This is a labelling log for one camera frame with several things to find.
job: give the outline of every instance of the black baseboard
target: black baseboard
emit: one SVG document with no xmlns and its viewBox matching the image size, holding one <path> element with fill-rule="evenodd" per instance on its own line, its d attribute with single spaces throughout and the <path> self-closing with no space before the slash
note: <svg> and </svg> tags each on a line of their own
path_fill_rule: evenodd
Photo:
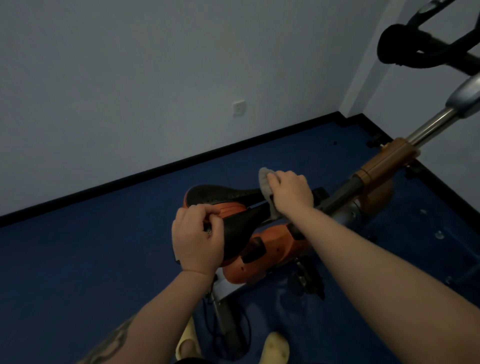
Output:
<svg viewBox="0 0 480 364">
<path fill-rule="evenodd" d="M 134 184 L 145 182 L 156 177 L 160 177 L 164 174 L 172 173 L 178 170 L 182 170 L 187 167 L 191 167 L 195 164 L 203 163 L 211 159 L 225 156 L 230 153 L 238 152 L 251 146 L 257 146 L 272 140 L 282 138 L 287 135 L 295 134 L 314 128 L 315 126 L 323 125 L 329 122 L 340 122 L 345 117 L 340 112 L 334 112 L 328 115 L 321 116 L 312 120 L 304 121 L 299 124 L 288 126 L 283 129 L 275 130 L 270 133 L 262 134 L 254 138 L 250 138 L 238 143 L 230 144 L 218 149 L 211 150 L 202 154 L 198 154 L 193 157 L 185 158 L 177 162 L 173 162 L 161 167 L 146 170 L 128 177 L 121 178 L 116 181 L 108 182 L 100 186 L 92 187 L 87 190 L 76 192 L 68 196 L 60 197 L 55 200 L 47 201 L 39 205 L 27 207 L 19 211 L 12 212 L 7 215 L 0 216 L 0 228 L 33 218 L 35 216 L 45 214 L 50 211 L 57 210 L 72 204 L 76 204 L 91 198 L 108 194 L 113 191 L 121 190 L 126 187 L 133 186 Z"/>
<path fill-rule="evenodd" d="M 391 142 L 392 138 L 375 125 L 363 114 L 351 118 L 339 120 L 340 126 L 346 127 L 357 124 L 370 136 L 384 142 Z M 480 234 L 480 212 L 474 209 L 467 201 L 461 198 L 454 190 L 448 187 L 440 178 L 433 174 L 427 167 L 415 160 L 405 167 L 406 178 L 418 178 L 441 198 L 452 210 L 454 210 L 474 231 Z"/>
</svg>

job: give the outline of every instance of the wall socket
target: wall socket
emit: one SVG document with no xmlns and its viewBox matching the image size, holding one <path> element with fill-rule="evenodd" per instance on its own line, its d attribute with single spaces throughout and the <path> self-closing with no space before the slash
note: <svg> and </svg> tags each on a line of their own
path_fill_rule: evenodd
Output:
<svg viewBox="0 0 480 364">
<path fill-rule="evenodd" d="M 232 114 L 233 116 L 242 116 L 247 109 L 247 103 L 245 100 L 234 101 L 232 103 Z"/>
</svg>

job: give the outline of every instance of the tattoo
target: tattoo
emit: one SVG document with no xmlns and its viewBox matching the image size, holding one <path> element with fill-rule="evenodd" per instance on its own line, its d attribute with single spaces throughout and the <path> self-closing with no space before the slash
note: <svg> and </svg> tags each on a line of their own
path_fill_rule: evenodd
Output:
<svg viewBox="0 0 480 364">
<path fill-rule="evenodd" d="M 101 364 L 111 359 L 127 341 L 128 328 L 135 315 L 113 330 L 103 342 L 77 364 Z"/>
</svg>

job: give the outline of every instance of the chrome tube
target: chrome tube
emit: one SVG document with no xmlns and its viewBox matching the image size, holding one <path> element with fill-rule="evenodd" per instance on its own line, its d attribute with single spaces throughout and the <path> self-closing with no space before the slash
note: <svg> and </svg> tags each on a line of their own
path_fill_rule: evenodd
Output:
<svg viewBox="0 0 480 364">
<path fill-rule="evenodd" d="M 414 146 L 421 147 L 458 119 L 460 118 L 454 109 L 445 108 L 410 134 L 407 141 Z"/>
</svg>

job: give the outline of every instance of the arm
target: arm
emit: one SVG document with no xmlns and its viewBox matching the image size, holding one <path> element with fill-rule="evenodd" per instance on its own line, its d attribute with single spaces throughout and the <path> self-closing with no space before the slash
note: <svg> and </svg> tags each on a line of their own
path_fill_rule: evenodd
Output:
<svg viewBox="0 0 480 364">
<path fill-rule="evenodd" d="M 223 259 L 223 220 L 209 205 L 181 208 L 172 226 L 183 271 L 134 317 L 114 330 L 82 364 L 169 363 L 192 312 Z M 209 216 L 212 236 L 203 231 Z"/>
<path fill-rule="evenodd" d="M 404 363 L 477 363 L 480 310 L 405 260 L 312 207 L 305 177 L 270 175 L 277 209 L 310 241 L 377 335 Z"/>
</svg>

